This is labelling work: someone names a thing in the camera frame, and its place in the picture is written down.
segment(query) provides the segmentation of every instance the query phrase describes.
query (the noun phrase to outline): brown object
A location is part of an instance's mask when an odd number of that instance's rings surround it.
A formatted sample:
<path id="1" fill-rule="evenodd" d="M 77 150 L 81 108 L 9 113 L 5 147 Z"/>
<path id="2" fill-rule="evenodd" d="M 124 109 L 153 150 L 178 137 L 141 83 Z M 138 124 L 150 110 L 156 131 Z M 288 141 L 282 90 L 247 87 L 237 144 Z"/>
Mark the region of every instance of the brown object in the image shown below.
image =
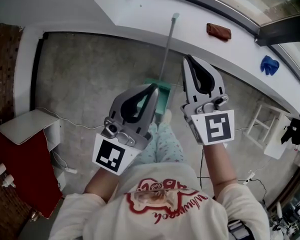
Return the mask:
<path id="1" fill-rule="evenodd" d="M 208 35 L 214 36 L 224 42 L 227 42 L 229 39 L 231 39 L 231 30 L 223 26 L 207 23 L 206 32 Z"/>
<path id="2" fill-rule="evenodd" d="M 0 121 L 14 118 L 14 75 L 22 31 L 18 26 L 0 24 Z M 24 203 L 12 187 L 1 187 L 0 176 L 0 239 L 17 239 L 27 222 L 31 207 Z"/>

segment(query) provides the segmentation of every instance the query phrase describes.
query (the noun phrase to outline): blue object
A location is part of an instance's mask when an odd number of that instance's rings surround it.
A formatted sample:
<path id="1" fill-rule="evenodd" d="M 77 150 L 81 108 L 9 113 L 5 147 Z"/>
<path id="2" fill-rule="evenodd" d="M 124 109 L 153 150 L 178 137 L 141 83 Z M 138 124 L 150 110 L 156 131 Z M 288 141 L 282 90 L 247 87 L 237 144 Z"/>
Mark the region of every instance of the blue object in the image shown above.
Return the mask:
<path id="1" fill-rule="evenodd" d="M 280 64 L 278 61 L 266 55 L 261 61 L 260 69 L 262 72 L 265 71 L 266 75 L 273 76 L 277 72 L 279 66 Z"/>

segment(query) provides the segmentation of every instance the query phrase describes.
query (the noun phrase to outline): white wall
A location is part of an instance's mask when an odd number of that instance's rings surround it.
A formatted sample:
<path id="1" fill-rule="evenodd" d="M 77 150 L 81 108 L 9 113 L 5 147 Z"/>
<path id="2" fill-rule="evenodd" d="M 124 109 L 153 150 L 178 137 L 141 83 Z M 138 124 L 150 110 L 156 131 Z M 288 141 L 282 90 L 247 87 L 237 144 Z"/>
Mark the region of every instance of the white wall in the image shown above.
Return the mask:
<path id="1" fill-rule="evenodd" d="M 182 0 L 0 0 L 0 22 L 6 24 L 39 31 L 108 34 L 159 46 L 166 45 L 175 12 L 180 17 L 171 42 L 173 50 L 202 58 L 261 90 L 290 112 L 300 112 L 300 83 L 288 67 L 267 47 L 255 44 L 243 28 L 196 5 Z M 232 39 L 225 43 L 208 36 L 209 22 L 231 29 Z M 260 71 L 265 55 L 280 62 L 274 76 Z M 20 52 L 18 60 L 29 60 L 27 67 L 33 62 Z M 30 73 L 32 69 L 22 70 Z"/>

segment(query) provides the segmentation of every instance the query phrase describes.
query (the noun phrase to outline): red cloth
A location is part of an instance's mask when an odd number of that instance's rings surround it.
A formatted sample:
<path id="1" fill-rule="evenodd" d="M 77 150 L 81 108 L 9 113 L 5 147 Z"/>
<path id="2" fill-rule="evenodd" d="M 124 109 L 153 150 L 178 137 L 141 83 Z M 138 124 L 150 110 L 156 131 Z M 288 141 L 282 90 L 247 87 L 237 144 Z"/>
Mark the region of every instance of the red cloth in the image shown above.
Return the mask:
<path id="1" fill-rule="evenodd" d="M 18 196 L 48 218 L 62 193 L 51 165 L 44 130 L 20 145 L 0 133 L 0 160 L 13 176 Z"/>

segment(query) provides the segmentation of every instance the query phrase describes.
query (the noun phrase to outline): black strap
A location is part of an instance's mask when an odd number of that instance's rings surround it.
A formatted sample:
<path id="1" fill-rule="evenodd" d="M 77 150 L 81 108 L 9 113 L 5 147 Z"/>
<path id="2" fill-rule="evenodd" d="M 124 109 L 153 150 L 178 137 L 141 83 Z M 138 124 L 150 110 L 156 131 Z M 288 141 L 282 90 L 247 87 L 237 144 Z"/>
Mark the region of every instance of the black strap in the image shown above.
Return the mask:
<path id="1" fill-rule="evenodd" d="M 250 228 L 241 220 L 233 220 L 228 223 L 230 240 L 255 240 Z"/>

